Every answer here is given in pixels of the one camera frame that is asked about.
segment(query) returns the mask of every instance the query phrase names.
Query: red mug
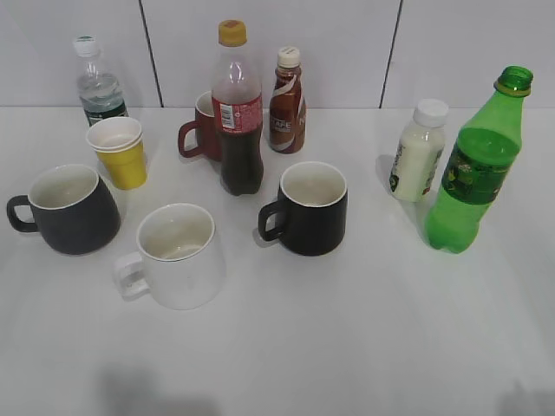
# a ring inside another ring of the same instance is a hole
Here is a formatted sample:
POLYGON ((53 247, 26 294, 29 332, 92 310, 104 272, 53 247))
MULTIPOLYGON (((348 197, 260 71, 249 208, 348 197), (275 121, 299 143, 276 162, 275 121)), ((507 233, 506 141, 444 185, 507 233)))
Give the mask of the red mug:
POLYGON ((214 126, 214 111, 212 109, 212 92, 206 91, 195 103, 194 121, 185 123, 180 128, 177 138, 177 147, 181 156, 193 158, 204 154, 207 158, 220 162, 222 160, 222 149, 216 136, 214 126), (195 130, 197 146, 192 149, 185 149, 185 136, 191 130, 195 130))

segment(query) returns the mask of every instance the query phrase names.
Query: black mug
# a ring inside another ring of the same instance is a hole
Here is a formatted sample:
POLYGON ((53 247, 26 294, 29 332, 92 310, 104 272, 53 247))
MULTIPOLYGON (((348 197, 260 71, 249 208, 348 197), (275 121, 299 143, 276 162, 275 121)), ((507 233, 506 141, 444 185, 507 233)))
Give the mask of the black mug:
POLYGON ((319 256, 342 242, 346 218, 345 177, 327 163, 302 162, 281 175, 277 201, 258 214, 258 233, 265 241, 279 238, 297 254, 319 256), (276 225, 266 230, 272 215, 276 225))
POLYGON ((20 232, 40 232, 54 250, 85 254, 108 244, 120 229, 120 213, 99 174, 85 165, 58 166, 40 175, 28 195, 8 201, 8 220, 20 232), (30 206, 34 222, 16 207, 30 206))

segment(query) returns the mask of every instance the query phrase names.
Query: white mug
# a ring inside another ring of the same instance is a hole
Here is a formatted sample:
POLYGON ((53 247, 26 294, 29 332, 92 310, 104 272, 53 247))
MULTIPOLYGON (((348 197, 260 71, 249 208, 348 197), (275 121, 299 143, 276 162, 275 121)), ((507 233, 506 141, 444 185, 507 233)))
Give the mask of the white mug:
POLYGON ((114 267, 115 286, 126 301, 150 293, 170 309, 211 301, 225 280, 225 261, 212 215, 193 204, 171 204, 148 214, 137 230, 139 252, 114 267))

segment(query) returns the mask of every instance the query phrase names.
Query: mug handle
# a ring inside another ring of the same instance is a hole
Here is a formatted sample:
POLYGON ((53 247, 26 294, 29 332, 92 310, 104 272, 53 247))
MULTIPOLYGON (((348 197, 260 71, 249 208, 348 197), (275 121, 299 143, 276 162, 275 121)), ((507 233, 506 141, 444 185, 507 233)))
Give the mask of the mug handle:
POLYGON ((114 283, 124 301, 134 301, 150 291, 145 278, 141 275, 137 276, 141 271, 143 271, 143 262, 138 252, 120 257, 115 262, 114 283))
POLYGON ((281 211, 285 211, 287 208, 287 201, 285 199, 279 199, 276 202, 272 202, 266 206, 263 206, 258 214, 258 234, 264 241, 272 241, 279 238, 284 233, 283 226, 276 226, 271 230, 266 230, 266 223, 268 218, 272 215, 276 215, 281 211))
POLYGON ((196 120, 189 121, 180 127, 180 132, 177 135, 177 149, 184 158, 193 158, 194 156, 198 156, 202 153, 202 148, 200 146, 185 150, 185 136, 187 136, 187 133, 195 128, 200 128, 200 123, 196 120))
POLYGON ((8 213, 8 220, 10 221, 11 226, 19 232, 38 232, 36 222, 26 223, 25 221, 19 219, 16 214, 17 206, 31 206, 27 195, 17 195, 8 201, 8 204, 6 205, 6 212, 8 213))

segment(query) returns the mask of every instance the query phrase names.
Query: yellow paper cup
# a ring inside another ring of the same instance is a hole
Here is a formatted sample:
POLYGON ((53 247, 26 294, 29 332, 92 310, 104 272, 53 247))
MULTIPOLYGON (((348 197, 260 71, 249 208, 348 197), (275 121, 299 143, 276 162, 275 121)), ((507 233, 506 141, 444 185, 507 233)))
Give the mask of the yellow paper cup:
POLYGON ((139 121, 130 117, 101 120, 88 130, 87 142, 96 151, 116 187, 133 189, 147 181, 139 121))

